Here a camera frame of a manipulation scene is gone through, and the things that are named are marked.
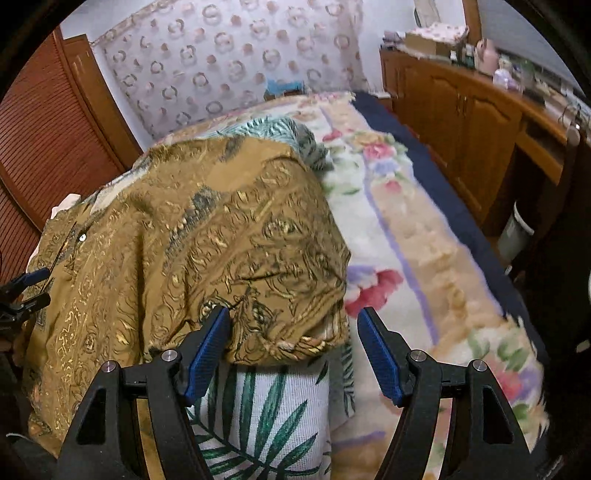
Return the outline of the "wooden sideboard cabinet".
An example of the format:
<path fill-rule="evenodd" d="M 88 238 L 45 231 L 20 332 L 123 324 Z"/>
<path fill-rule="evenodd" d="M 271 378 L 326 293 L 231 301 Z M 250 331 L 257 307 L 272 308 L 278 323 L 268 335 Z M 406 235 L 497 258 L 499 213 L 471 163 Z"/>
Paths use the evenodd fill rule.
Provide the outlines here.
<path fill-rule="evenodd" d="M 501 232 L 520 186 L 556 185 L 567 134 L 541 106 L 463 67 L 380 53 L 394 114 L 434 160 L 489 236 Z"/>

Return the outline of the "grey window blind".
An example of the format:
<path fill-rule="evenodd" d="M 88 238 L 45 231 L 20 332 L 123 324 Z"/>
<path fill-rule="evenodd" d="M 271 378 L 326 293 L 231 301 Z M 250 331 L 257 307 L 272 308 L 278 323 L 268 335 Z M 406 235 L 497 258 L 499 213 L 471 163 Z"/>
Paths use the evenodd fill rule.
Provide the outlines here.
<path fill-rule="evenodd" d="M 555 49 L 515 8 L 502 0 L 478 0 L 483 37 L 504 54 L 530 62 L 538 75 L 562 93 L 583 90 Z"/>

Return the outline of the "pink kettle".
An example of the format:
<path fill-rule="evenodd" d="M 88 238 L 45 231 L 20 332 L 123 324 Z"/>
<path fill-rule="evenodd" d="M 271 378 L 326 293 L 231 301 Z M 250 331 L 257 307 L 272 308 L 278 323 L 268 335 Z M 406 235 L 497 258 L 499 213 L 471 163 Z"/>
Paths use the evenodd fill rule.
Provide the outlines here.
<path fill-rule="evenodd" d="M 490 39 L 481 39 L 475 48 L 476 69 L 484 75 L 493 77 L 499 69 L 499 53 Z"/>

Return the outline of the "circle pattern lace curtain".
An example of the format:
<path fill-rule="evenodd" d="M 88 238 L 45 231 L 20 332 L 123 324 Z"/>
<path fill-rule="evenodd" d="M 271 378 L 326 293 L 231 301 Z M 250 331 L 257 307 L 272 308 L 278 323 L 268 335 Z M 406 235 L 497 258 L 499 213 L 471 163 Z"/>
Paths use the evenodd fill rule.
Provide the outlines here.
<path fill-rule="evenodd" d="M 359 90 L 360 1 L 154 1 L 94 41 L 153 139 L 274 86 Z"/>

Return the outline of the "floral cream blanket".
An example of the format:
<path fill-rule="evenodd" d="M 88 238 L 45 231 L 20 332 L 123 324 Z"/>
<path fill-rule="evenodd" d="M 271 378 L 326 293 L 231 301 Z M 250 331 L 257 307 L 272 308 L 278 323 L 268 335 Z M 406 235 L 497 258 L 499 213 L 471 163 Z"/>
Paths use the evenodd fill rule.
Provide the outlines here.
<path fill-rule="evenodd" d="M 470 250 L 415 178 L 408 148 L 370 128 L 355 99 L 356 93 L 334 93 L 270 101 L 185 127 L 167 141 L 206 137 L 263 117 L 290 117 L 307 126 L 332 161 L 321 182 L 351 253 L 349 320 L 372 307 L 411 346 L 440 361 L 484 360 L 540 461 L 549 427 L 543 367 L 523 320 L 505 314 L 490 293 Z M 331 379 L 331 469 L 325 479 L 371 479 L 401 412 L 381 393 L 358 336 L 342 348 Z"/>

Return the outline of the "cardboard box floral cover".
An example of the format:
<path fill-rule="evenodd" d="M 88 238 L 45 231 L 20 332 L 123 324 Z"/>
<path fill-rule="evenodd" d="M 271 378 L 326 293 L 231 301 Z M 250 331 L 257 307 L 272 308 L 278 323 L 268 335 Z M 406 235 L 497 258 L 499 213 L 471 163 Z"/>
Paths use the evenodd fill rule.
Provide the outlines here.
<path fill-rule="evenodd" d="M 469 33 L 467 25 L 436 22 L 429 27 L 418 27 L 407 32 L 405 45 L 425 55 L 449 57 L 452 51 L 458 52 L 463 48 Z"/>

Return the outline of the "beige folded cloth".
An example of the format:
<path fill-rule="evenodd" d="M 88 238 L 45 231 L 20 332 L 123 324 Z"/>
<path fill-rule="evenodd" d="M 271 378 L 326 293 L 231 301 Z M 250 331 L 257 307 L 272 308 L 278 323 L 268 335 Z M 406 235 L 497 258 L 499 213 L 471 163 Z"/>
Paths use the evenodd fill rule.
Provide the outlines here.
<path fill-rule="evenodd" d="M 50 218 L 53 219 L 59 212 L 70 209 L 81 200 L 81 196 L 75 193 L 69 193 L 61 202 L 51 209 Z"/>

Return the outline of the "golden brown patterned garment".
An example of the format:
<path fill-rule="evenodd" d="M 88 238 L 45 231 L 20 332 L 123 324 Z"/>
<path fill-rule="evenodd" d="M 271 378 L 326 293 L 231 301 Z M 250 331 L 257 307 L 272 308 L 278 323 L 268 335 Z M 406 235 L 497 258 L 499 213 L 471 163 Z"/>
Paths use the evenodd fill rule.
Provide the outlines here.
<path fill-rule="evenodd" d="M 24 363 L 32 438 L 57 454 L 103 361 L 150 361 L 217 305 L 233 322 L 232 363 L 344 344 L 351 254 L 311 168 L 324 159 L 311 139 L 159 144 L 50 219 L 29 263 L 51 271 Z"/>

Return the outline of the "dark blue bed sheet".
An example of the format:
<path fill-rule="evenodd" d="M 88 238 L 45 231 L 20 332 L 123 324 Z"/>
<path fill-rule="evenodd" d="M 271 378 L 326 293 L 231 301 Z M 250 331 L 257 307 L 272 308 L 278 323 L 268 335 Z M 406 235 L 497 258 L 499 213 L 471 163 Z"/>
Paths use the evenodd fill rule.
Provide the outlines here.
<path fill-rule="evenodd" d="M 460 243 L 470 250 L 472 259 L 486 279 L 488 290 L 498 301 L 503 312 L 523 320 L 526 334 L 535 347 L 537 360 L 543 364 L 547 363 L 548 354 L 545 345 L 529 318 L 521 294 L 504 274 L 504 269 L 492 246 L 477 226 L 467 206 L 434 162 L 428 147 L 422 144 L 411 130 L 394 117 L 394 114 L 389 112 L 374 95 L 358 91 L 353 105 L 369 123 L 370 128 L 392 134 L 397 141 L 408 148 L 415 178 L 446 217 Z"/>

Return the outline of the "cardboard box with blue cloth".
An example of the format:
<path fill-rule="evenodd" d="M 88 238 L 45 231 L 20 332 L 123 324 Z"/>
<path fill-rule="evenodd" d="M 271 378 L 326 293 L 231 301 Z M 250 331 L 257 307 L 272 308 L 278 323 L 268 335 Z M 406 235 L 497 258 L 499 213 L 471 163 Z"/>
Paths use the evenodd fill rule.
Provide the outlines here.
<path fill-rule="evenodd" d="M 304 95 L 305 93 L 305 85 L 304 82 L 301 81 L 290 81 L 290 82 L 283 82 L 283 81 L 276 81 L 276 80 L 267 80 L 266 83 L 266 90 L 263 93 L 263 99 L 266 101 L 270 101 L 273 99 L 286 97 L 286 96 L 297 96 L 297 95 Z"/>

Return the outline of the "palm leaf print blanket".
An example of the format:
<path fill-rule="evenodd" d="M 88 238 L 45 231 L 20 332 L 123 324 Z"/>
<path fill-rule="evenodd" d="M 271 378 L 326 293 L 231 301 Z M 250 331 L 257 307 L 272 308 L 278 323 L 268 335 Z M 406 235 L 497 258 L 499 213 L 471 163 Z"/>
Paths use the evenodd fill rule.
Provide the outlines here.
<path fill-rule="evenodd" d="M 288 117 L 211 138 L 228 154 L 221 186 L 194 198 L 216 245 L 199 310 L 225 306 L 233 331 L 228 361 L 188 411 L 197 442 L 221 479 L 325 479 L 351 258 L 315 176 L 327 150 Z"/>

